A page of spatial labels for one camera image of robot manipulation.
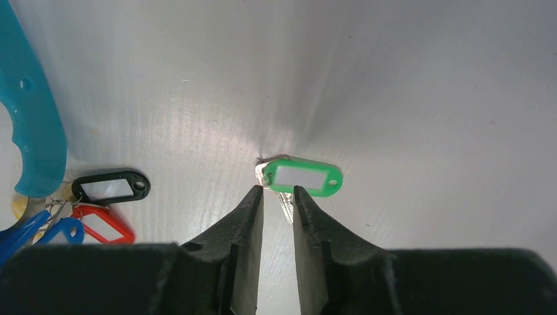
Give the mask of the green tagged key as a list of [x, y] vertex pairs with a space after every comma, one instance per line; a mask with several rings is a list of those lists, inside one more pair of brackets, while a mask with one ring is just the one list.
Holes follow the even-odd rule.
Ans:
[[255, 177], [260, 186], [277, 196], [289, 224], [294, 221], [295, 186], [304, 187], [310, 196], [327, 198], [344, 183], [341, 169], [333, 164], [284, 154], [259, 158]]

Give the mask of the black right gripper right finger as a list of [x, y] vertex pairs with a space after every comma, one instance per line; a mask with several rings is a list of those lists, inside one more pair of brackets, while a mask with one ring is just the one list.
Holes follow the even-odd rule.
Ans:
[[382, 249], [294, 188], [302, 314], [555, 314], [556, 274], [526, 249]]

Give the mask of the round key organizer with rings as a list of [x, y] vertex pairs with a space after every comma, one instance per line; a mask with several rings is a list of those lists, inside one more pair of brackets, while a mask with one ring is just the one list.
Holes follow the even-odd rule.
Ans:
[[8, 1], [1, 2], [1, 103], [12, 120], [22, 157], [14, 189], [45, 198], [61, 185], [67, 140], [49, 84]]

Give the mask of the yellow tagged key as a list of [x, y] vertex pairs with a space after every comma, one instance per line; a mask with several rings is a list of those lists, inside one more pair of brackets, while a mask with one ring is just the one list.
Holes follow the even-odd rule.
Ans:
[[14, 195], [10, 204], [11, 207], [11, 211], [14, 215], [14, 217], [19, 220], [26, 208], [27, 208], [27, 204], [28, 204], [28, 197], [27, 196], [23, 196], [20, 194]]

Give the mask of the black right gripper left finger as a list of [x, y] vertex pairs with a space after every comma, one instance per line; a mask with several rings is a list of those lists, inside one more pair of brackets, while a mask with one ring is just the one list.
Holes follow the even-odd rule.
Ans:
[[1, 268], [2, 314], [255, 314], [263, 188], [190, 241], [37, 245]]

